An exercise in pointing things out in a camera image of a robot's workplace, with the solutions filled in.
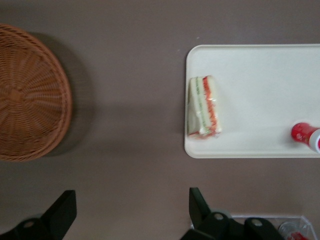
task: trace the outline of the bottle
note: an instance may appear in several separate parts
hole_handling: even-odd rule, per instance
[[[278,231],[284,240],[308,240],[295,222],[285,221],[280,225]]]
[[[312,150],[320,154],[320,127],[300,122],[293,126],[291,136],[296,142],[307,144]]]

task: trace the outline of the white tray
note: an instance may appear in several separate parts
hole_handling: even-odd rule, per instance
[[[216,78],[218,138],[187,136],[189,79]],[[184,148],[193,158],[319,158],[291,139],[320,127],[320,44],[199,45],[186,59]]]

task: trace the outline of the table surface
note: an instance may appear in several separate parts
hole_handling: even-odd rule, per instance
[[[60,59],[69,134],[48,156],[0,162],[0,231],[76,190],[74,239],[178,240],[189,187],[232,214],[304,215],[320,234],[320,161],[194,159],[184,150],[185,69],[197,45],[318,44],[320,2],[2,0]]]

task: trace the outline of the plastic wrap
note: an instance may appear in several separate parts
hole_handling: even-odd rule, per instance
[[[213,76],[194,77],[188,86],[187,134],[197,139],[217,137],[221,133]]]

